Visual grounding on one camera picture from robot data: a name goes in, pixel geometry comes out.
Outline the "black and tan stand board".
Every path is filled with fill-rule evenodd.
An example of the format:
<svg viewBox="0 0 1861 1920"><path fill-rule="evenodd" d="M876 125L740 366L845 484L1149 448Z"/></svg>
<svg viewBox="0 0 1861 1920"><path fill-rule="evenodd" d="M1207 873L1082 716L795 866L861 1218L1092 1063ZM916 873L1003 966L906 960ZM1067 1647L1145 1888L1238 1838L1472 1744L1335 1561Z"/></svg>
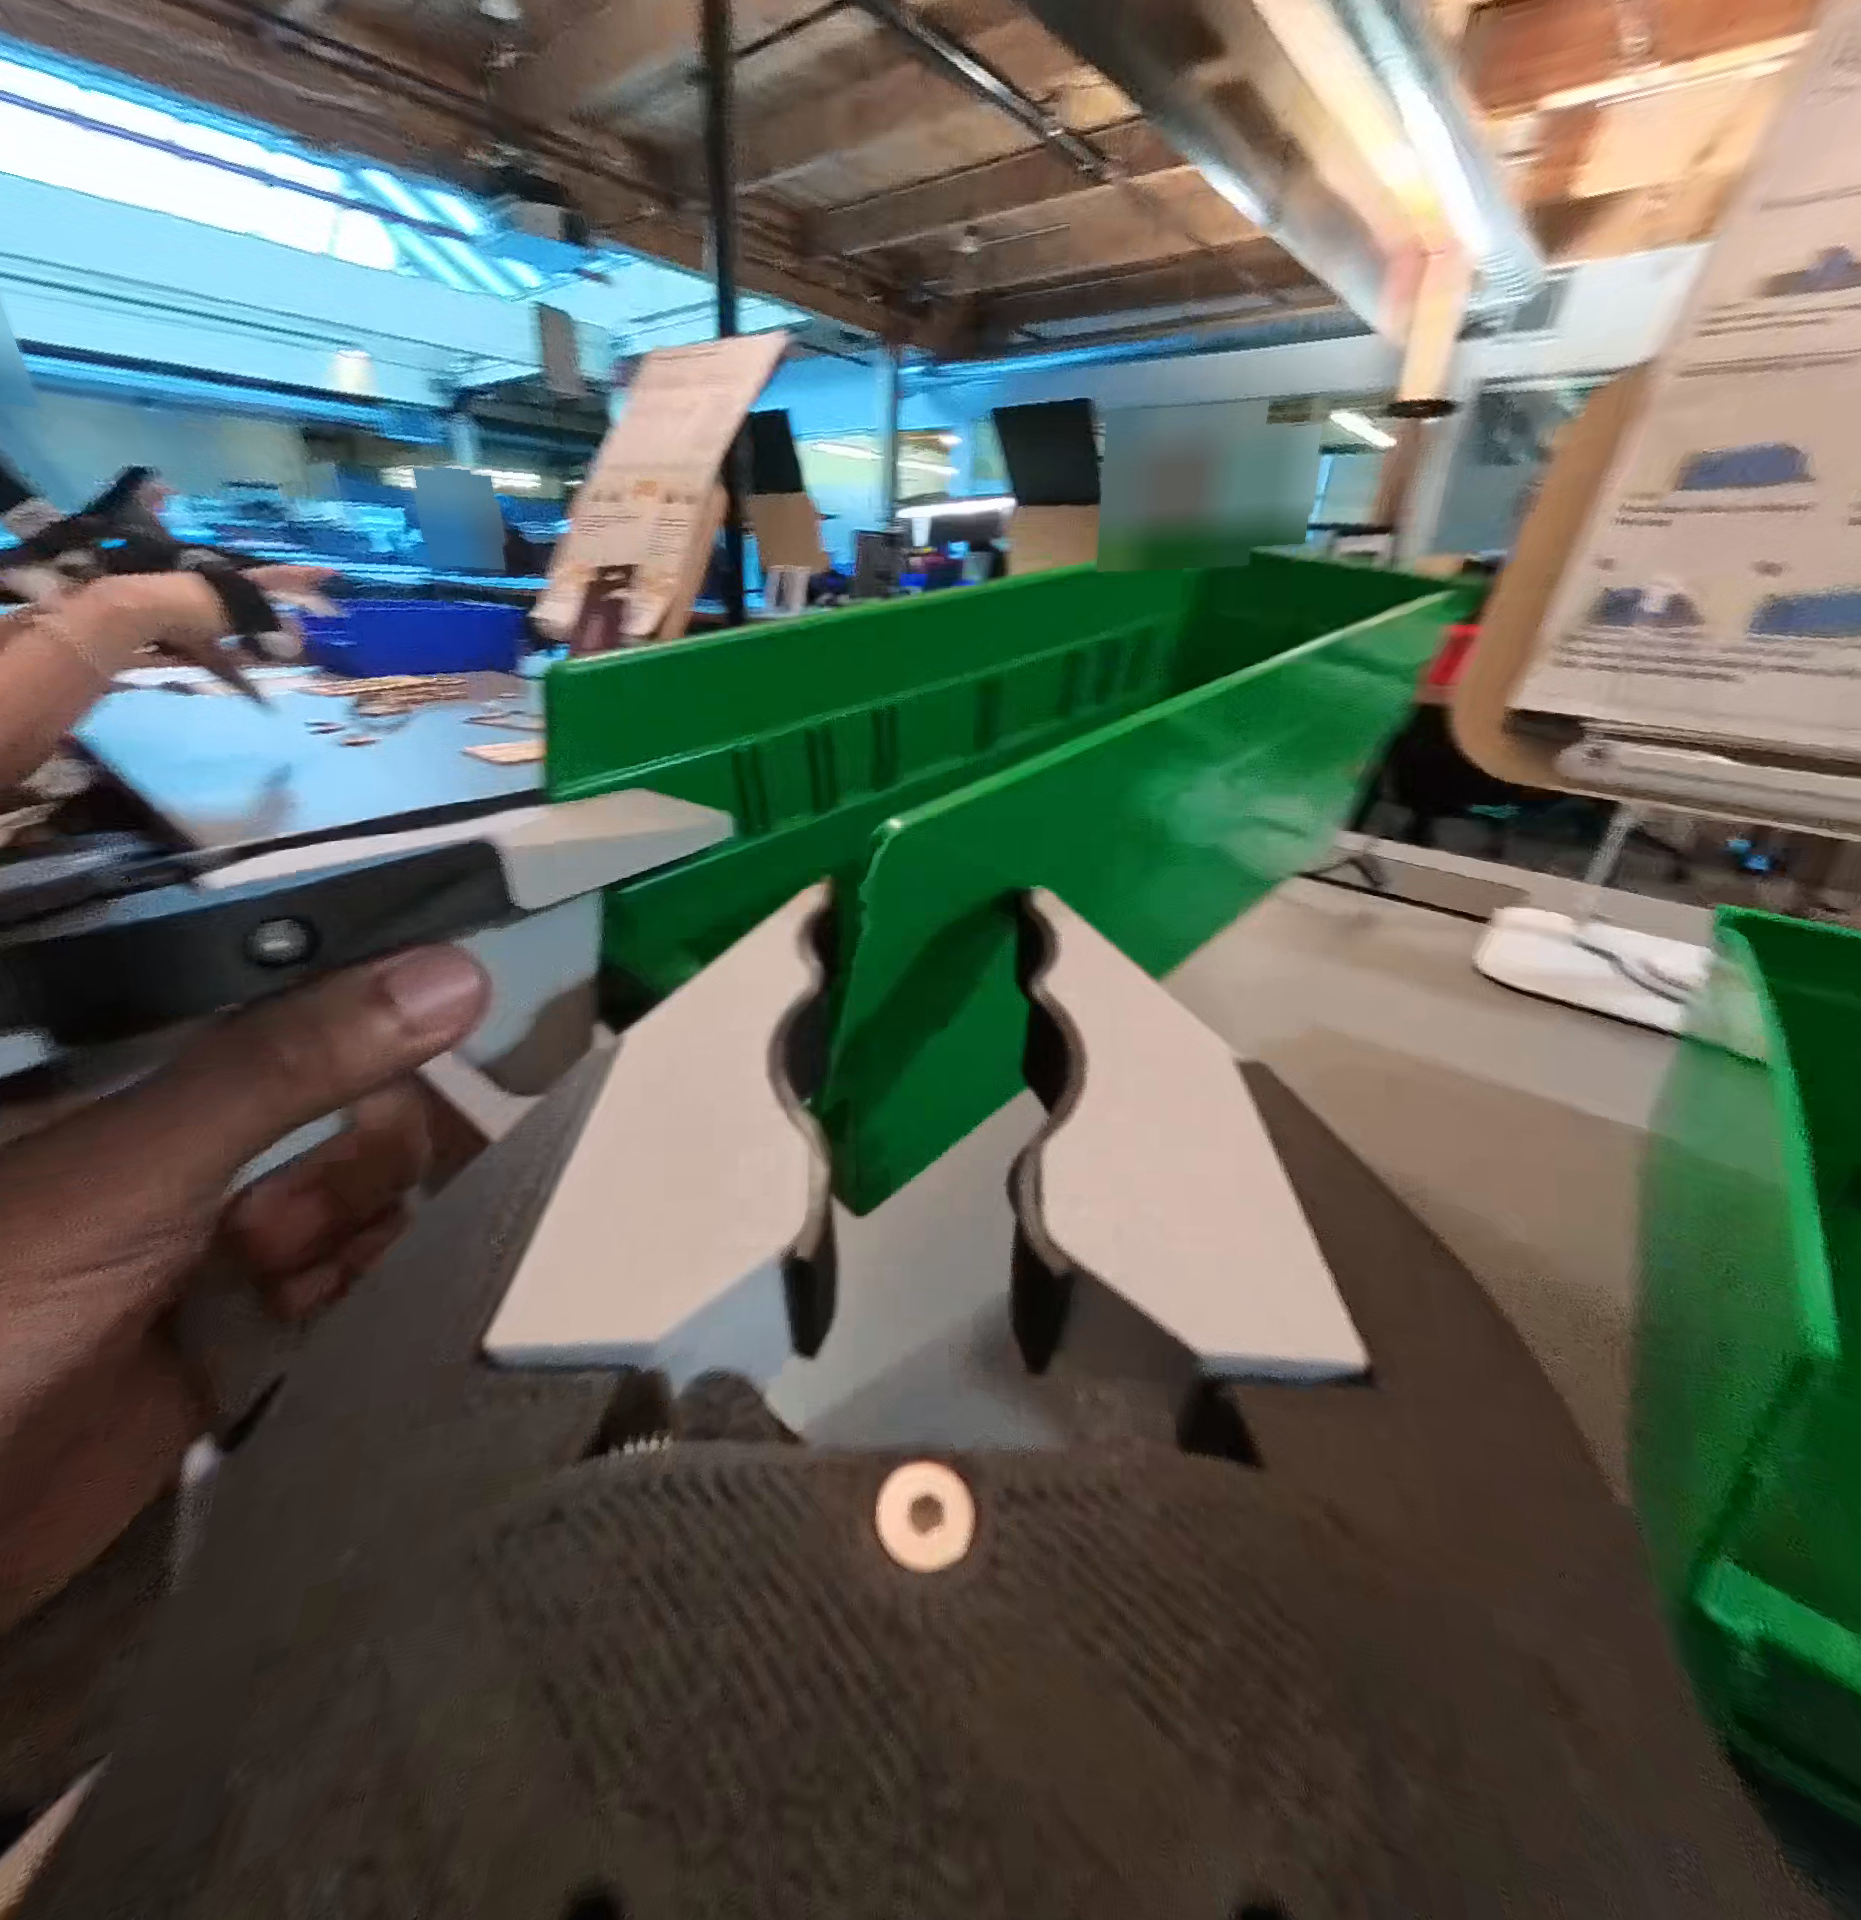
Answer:
<svg viewBox="0 0 1861 1920"><path fill-rule="evenodd" d="M748 522L760 565L766 573L800 570L821 575L828 570L821 514L801 472L790 417L753 413L744 439L750 457Z"/></svg>
<svg viewBox="0 0 1861 1920"><path fill-rule="evenodd" d="M1008 573L1093 565L1103 533L1103 445L1087 396L995 408L991 426L1014 511Z"/></svg>

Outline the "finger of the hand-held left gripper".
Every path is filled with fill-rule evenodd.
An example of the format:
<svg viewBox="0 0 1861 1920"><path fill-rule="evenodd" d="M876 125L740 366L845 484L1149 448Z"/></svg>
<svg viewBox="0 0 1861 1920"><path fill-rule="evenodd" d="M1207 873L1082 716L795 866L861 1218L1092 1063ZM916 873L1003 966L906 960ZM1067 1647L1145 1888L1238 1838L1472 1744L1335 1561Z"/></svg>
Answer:
<svg viewBox="0 0 1861 1920"><path fill-rule="evenodd" d="M731 813L651 791L526 804L487 818L512 907L532 916L723 846Z"/></svg>
<svg viewBox="0 0 1861 1920"><path fill-rule="evenodd" d="M503 1095L542 1095L594 1048L602 898L568 898L453 943L490 981L484 1018L457 1046Z"/></svg>

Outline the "green plastic storage bin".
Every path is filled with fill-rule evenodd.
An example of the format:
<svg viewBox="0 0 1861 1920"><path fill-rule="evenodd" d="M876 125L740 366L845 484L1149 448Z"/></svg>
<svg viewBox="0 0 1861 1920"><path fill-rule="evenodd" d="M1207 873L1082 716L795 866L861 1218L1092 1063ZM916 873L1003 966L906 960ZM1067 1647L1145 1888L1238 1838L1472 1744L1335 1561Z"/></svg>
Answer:
<svg viewBox="0 0 1861 1920"><path fill-rule="evenodd" d="M568 659L545 792L651 791L733 837L609 889L649 1011L795 894L836 912L812 1112L872 1212L1021 1088L1014 896L1167 978L1324 864L1470 588L1279 554L1077 566Z"/></svg>
<svg viewBox="0 0 1861 1920"><path fill-rule="evenodd" d="M1861 931L1712 921L1643 1165L1629 1470L1702 1711L1861 1828Z"/></svg>

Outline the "black vertical pole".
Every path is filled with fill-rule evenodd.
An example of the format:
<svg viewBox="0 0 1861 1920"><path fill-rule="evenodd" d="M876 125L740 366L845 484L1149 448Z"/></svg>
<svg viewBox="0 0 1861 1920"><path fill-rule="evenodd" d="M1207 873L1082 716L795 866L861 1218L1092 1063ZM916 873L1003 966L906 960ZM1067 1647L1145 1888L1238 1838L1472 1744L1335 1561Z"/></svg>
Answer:
<svg viewBox="0 0 1861 1920"><path fill-rule="evenodd" d="M740 335L740 226L735 181L735 36L731 2L698 4L698 52L701 90L701 149L707 196L707 272L713 293L713 314L720 341ZM744 428L733 437L723 467L727 526L723 578L727 626L747 624L747 504L748 443Z"/></svg>

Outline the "blue plastic bin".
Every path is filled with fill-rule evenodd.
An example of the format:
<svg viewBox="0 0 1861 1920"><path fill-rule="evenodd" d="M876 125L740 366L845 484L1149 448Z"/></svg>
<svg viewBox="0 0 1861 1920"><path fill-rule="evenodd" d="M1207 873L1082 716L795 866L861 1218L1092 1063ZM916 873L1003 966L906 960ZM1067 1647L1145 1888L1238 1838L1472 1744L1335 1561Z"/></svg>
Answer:
<svg viewBox="0 0 1861 1920"><path fill-rule="evenodd" d="M344 679L512 675L526 614L521 607L427 598L353 598L301 618L301 658Z"/></svg>

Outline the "scattered wooden puzzle pieces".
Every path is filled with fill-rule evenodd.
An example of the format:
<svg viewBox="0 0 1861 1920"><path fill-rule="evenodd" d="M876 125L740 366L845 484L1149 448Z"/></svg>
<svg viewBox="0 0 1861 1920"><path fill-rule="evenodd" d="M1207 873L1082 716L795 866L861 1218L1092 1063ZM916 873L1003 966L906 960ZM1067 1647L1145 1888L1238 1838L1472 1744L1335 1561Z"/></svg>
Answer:
<svg viewBox="0 0 1861 1920"><path fill-rule="evenodd" d="M321 713L304 733L368 751L414 734L494 768L533 768L545 760L545 711L519 675L316 678L304 689Z"/></svg>

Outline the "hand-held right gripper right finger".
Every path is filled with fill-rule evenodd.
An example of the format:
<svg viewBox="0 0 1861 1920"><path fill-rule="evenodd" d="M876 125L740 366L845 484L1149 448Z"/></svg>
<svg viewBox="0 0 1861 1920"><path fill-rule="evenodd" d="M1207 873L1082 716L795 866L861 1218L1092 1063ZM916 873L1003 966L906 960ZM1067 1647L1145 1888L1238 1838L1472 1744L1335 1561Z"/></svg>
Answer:
<svg viewBox="0 0 1861 1920"><path fill-rule="evenodd" d="M1040 1126L1010 1173L1011 1329L1064 1364L1087 1319L1199 1380L1358 1380L1373 1357L1233 1048L1062 898L1017 902Z"/></svg>

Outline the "white stand base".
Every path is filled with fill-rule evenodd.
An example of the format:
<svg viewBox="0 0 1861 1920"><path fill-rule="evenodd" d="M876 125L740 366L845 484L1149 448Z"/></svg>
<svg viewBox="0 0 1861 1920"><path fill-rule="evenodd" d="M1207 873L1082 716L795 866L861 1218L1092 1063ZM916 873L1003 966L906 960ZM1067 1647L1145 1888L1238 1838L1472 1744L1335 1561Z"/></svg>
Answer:
<svg viewBox="0 0 1861 1920"><path fill-rule="evenodd" d="M1646 935L1600 912L1639 823L1635 806L1615 806L1566 910L1499 907L1477 940L1473 973L1571 1013L1679 1036L1709 984L1711 943Z"/></svg>

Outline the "grey desk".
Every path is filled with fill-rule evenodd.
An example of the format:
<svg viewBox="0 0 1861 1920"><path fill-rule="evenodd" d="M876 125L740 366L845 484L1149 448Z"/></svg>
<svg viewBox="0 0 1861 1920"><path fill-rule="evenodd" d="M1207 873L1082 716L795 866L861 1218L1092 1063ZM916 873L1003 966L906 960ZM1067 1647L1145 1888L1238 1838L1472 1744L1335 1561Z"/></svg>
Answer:
<svg viewBox="0 0 1861 1920"><path fill-rule="evenodd" d="M1384 866L1387 894L1286 884L1169 989L1470 1265L1627 1499L1637 1169L1678 1045L1477 972L1479 914L1566 912L1573 881L1436 853ZM836 1326L768 1388L789 1427L878 1448L1039 1433L1004 1326L1008 1173L1039 1119L1019 1094L876 1212L839 1214Z"/></svg>

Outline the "person's left hand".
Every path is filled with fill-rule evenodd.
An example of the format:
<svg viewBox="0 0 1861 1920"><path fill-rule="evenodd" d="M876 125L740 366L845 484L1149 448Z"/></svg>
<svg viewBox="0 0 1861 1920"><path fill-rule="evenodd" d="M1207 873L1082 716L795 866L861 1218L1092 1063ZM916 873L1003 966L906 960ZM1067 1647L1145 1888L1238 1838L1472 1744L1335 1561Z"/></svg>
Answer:
<svg viewBox="0 0 1861 1920"><path fill-rule="evenodd" d="M406 1232L437 1144L416 1072L490 1009L459 947L202 1029L139 1085L0 1146L0 1637L103 1561L215 1418L176 1336L228 1255L301 1326Z"/></svg>

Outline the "cardboard clipboard with instruction sheet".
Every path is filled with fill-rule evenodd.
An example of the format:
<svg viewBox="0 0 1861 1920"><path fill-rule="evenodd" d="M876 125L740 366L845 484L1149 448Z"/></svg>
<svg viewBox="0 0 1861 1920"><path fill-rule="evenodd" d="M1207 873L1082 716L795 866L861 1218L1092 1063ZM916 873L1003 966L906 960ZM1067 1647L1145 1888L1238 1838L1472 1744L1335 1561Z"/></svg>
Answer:
<svg viewBox="0 0 1861 1920"><path fill-rule="evenodd" d="M588 650L588 609L606 598L625 646L683 635L727 521L727 461L789 345L773 328L635 363L533 604L545 643Z"/></svg>

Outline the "silver air duct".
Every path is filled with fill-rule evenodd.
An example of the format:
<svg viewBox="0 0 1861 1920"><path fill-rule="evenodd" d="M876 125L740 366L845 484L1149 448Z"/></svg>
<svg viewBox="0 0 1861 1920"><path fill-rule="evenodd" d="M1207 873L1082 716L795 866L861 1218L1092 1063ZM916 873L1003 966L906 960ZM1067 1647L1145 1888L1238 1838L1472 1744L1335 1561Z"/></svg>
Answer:
<svg viewBox="0 0 1861 1920"><path fill-rule="evenodd" d="M1400 345L1430 272L1507 324L1548 263L1423 4L1031 2L1294 265Z"/></svg>

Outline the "grey table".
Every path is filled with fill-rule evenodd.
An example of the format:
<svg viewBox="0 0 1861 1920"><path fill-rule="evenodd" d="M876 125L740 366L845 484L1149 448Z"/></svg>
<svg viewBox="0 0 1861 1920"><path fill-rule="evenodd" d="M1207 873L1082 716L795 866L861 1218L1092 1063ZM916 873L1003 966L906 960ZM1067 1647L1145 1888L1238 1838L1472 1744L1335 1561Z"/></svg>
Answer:
<svg viewBox="0 0 1861 1920"><path fill-rule="evenodd" d="M163 833L198 853L446 826L533 801L542 763L494 768L414 734L368 751L304 733L321 713L305 669L256 672L259 701L170 675L104 697L74 744Z"/></svg>

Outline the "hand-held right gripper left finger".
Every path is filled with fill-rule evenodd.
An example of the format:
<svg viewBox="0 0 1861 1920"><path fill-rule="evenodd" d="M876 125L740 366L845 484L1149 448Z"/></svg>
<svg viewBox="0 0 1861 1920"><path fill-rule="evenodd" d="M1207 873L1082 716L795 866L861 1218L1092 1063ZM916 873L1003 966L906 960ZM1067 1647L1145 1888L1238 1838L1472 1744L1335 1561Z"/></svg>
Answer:
<svg viewBox="0 0 1861 1920"><path fill-rule="evenodd" d="M484 1332L512 1373L780 1375L839 1304L828 1141L833 888L637 1021Z"/></svg>

